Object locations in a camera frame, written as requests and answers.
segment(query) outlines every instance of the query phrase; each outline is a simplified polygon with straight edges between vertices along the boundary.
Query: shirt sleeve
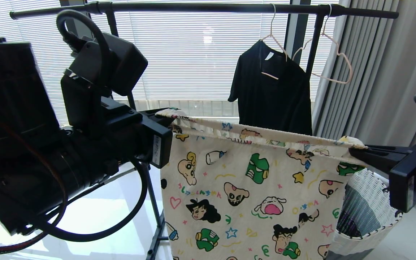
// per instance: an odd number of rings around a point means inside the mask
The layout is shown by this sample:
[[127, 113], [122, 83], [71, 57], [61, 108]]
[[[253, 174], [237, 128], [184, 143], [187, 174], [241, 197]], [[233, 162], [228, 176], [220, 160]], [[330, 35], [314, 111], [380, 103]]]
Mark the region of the shirt sleeve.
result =
[[232, 80], [231, 94], [227, 99], [229, 102], [234, 102], [238, 99], [238, 93], [241, 89], [241, 56], [238, 58], [237, 66], [235, 68], [234, 79]]
[[304, 80], [301, 89], [302, 92], [292, 115], [289, 132], [312, 135], [311, 94], [308, 80]]

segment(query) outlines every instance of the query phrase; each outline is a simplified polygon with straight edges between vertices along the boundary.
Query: woven basket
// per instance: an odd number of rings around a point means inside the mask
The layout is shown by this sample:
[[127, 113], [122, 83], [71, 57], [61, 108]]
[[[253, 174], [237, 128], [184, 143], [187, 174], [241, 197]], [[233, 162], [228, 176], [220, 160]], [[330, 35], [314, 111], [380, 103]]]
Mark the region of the woven basket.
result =
[[367, 169], [355, 173], [346, 186], [337, 232], [327, 260], [360, 260], [402, 219], [389, 204], [386, 185]]

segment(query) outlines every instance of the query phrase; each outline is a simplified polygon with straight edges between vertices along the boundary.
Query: clothes hanger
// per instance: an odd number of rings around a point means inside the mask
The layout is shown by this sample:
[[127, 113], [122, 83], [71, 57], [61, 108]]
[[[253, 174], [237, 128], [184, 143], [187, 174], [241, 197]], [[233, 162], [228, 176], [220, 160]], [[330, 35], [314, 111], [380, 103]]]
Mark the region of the clothes hanger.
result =
[[[348, 56], [346, 56], [346, 54], [344, 54], [344, 53], [342, 53], [342, 52], [340, 52], [340, 51], [339, 51], [339, 50], [340, 50], [340, 44], [339, 44], [339, 43], [337, 43], [337, 42], [336, 42], [336, 41], [335, 41], [332, 37], [330, 37], [329, 35], [327, 35], [327, 34], [325, 33], [325, 26], [327, 26], [327, 20], [328, 20], [328, 18], [330, 17], [330, 15], [332, 14], [332, 5], [329, 5], [329, 6], [330, 6], [330, 13], [328, 14], [327, 19], [325, 20], [325, 23], [324, 23], [324, 28], [323, 28], [323, 30], [322, 30], [321, 35], [323, 35], [323, 36], [325, 36], [325, 37], [329, 38], [329, 39], [330, 39], [333, 43], [335, 43], [335, 44], [337, 45], [337, 56], [343, 56], [344, 60], [346, 61], [346, 63], [348, 64], [348, 66], [349, 66], [349, 68], [350, 68], [350, 74], [349, 74], [349, 77], [348, 77], [348, 80], [347, 80], [347, 81], [337, 81], [336, 79], [330, 79], [330, 78], [324, 77], [324, 76], [322, 76], [322, 75], [317, 75], [317, 74], [315, 74], [315, 73], [312, 73], [312, 75], [317, 76], [317, 77], [322, 78], [322, 79], [327, 79], [327, 80], [329, 80], [329, 81], [333, 81], [333, 82], [336, 82], [336, 83], [348, 84], [348, 83], [352, 80], [352, 77], [353, 77], [353, 68], [352, 68], [351, 62], [349, 61]], [[308, 40], [308, 41], [304, 44], [304, 46], [302, 46], [301, 48], [299, 48], [299, 49], [298, 49], [298, 50], [297, 50], [297, 51], [293, 54], [292, 61], [294, 60], [294, 58], [295, 58], [296, 54], [297, 54], [299, 51], [304, 50], [304, 49], [306, 48], [307, 44], [308, 44], [310, 41], [312, 41], [312, 39]]]
[[[274, 39], [274, 41], [277, 43], [277, 45], [280, 47], [280, 49], [285, 54], [285, 61], [287, 61], [287, 58], [288, 58], [289, 55], [287, 54], [285, 49], [282, 47], [282, 45], [279, 43], [279, 41], [277, 41], [277, 39], [274, 37], [274, 34], [272, 34], [272, 23], [274, 21], [274, 18], [276, 17], [276, 5], [274, 5], [274, 4], [271, 4], [271, 5], [274, 7], [274, 16], [272, 17], [272, 21], [270, 22], [270, 33], [266, 37], [260, 39], [260, 41], [264, 41], [266, 38], [272, 37], [272, 39]], [[264, 74], [264, 75], [267, 75], [267, 76], [269, 76], [273, 79], [279, 79], [277, 77], [272, 76], [271, 74], [268, 74], [268, 73], [265, 73], [265, 72], [262, 72], [262, 71], [261, 71], [261, 73]]]

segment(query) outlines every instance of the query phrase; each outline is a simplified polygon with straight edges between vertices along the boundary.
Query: clothes in basket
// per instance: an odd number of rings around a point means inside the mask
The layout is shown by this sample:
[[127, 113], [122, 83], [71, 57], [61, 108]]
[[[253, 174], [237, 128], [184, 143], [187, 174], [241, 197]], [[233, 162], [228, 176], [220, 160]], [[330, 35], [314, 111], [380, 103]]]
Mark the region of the clothes in basket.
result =
[[324, 259], [350, 176], [365, 167], [346, 142], [174, 118], [161, 170], [170, 246], [179, 260]]

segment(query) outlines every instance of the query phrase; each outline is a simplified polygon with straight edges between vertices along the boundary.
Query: black t-shirt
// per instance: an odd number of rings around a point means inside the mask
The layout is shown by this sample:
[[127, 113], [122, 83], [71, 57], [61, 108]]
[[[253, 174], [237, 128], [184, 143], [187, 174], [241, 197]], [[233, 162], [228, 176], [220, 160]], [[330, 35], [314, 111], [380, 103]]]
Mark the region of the black t-shirt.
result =
[[309, 81], [305, 72], [263, 41], [238, 58], [228, 101], [236, 99], [242, 125], [312, 135]]

